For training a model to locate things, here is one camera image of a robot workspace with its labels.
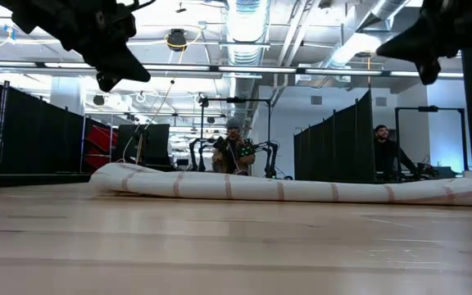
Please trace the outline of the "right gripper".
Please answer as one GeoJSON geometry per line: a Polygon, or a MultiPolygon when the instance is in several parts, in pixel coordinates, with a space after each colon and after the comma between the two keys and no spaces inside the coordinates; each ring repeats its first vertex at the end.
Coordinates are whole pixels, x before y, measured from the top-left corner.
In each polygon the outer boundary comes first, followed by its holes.
{"type": "Polygon", "coordinates": [[[441,71],[440,57],[458,54],[470,27],[472,0],[424,0],[422,17],[428,28],[413,25],[376,49],[381,57],[415,63],[423,85],[433,84],[441,71]]]}

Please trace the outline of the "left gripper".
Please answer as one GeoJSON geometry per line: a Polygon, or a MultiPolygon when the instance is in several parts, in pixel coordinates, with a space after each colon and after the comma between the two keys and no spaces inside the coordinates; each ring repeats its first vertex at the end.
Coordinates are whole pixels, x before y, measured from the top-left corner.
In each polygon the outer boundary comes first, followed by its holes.
{"type": "MultiPolygon", "coordinates": [[[[115,0],[20,0],[12,2],[12,20],[27,34],[36,27],[58,39],[65,50],[78,46],[116,11],[115,0]]],[[[149,81],[143,67],[125,42],[97,43],[85,48],[84,61],[97,71],[99,88],[109,93],[120,79],[149,81]]]]}

